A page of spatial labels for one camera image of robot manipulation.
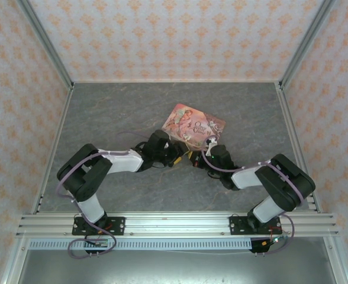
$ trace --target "enclosure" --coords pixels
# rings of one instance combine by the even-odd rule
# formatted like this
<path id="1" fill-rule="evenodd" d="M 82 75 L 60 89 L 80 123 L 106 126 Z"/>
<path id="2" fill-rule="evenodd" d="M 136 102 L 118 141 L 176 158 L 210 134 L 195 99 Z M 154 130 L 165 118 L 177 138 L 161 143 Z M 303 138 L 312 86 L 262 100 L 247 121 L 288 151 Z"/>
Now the enclosure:
<path id="1" fill-rule="evenodd" d="M 282 153 L 312 177 L 295 227 L 281 217 L 293 243 L 248 253 L 228 218 L 265 188 L 182 159 L 108 175 L 96 194 L 124 235 L 71 259 L 57 171 L 86 143 L 146 141 L 178 103 L 226 122 L 235 164 Z M 0 282 L 74 281 L 348 283 L 348 0 L 0 0 Z"/>

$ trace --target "picture book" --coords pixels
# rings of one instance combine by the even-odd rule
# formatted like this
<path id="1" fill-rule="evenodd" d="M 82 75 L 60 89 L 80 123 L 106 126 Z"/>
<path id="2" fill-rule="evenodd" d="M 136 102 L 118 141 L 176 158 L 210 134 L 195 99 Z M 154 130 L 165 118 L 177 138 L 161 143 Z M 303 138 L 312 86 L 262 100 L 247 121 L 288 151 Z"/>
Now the picture book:
<path id="1" fill-rule="evenodd" d="M 193 150 L 202 146 L 210 135 L 218 138 L 225 127 L 225 121 L 189 106 L 177 104 L 163 124 L 162 130 L 172 138 L 184 141 Z"/>

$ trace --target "pink book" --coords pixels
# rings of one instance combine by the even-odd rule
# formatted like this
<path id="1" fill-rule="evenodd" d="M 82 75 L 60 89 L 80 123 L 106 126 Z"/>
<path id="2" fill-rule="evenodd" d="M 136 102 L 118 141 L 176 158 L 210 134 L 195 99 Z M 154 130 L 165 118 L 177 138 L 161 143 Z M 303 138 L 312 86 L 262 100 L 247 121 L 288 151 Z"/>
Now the pink book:
<path id="1" fill-rule="evenodd" d="M 184 141 L 190 148 L 197 149 L 210 135 L 218 138 L 225 127 L 225 121 L 189 106 L 177 104 L 162 130 L 171 137 Z"/>

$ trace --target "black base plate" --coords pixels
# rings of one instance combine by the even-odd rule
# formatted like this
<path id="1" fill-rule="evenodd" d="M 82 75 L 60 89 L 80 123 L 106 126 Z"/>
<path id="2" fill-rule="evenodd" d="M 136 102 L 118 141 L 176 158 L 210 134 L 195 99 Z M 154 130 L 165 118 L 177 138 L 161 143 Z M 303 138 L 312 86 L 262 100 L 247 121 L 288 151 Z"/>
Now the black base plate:
<path id="1" fill-rule="evenodd" d="M 279 217 L 275 217 L 271 219 L 269 222 L 265 224 L 265 226 L 253 229 L 247 223 L 246 216 L 231 216 L 229 217 L 229 228 L 231 231 L 231 235 L 280 235 L 282 234 L 282 226 L 280 224 L 281 221 Z"/>
<path id="2" fill-rule="evenodd" d="M 106 224 L 112 225 L 107 231 L 112 235 L 124 235 L 125 217 L 107 217 Z M 82 217 L 74 218 L 73 235 L 98 235 Z"/>

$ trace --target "floral wallpaper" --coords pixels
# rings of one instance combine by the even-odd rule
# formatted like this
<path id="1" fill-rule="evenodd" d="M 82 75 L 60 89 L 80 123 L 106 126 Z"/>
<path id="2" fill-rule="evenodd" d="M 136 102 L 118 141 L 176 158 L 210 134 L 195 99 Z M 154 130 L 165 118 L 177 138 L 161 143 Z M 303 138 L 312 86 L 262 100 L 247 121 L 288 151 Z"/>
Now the floral wallpaper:
<path id="1" fill-rule="evenodd" d="M 322 0 L 31 0 L 74 82 L 279 80 Z"/>
<path id="2" fill-rule="evenodd" d="M 348 0 L 338 1 L 286 90 L 323 210 L 348 246 Z"/>
<path id="3" fill-rule="evenodd" d="M 0 279 L 31 210 L 67 94 L 14 0 L 0 0 Z"/>

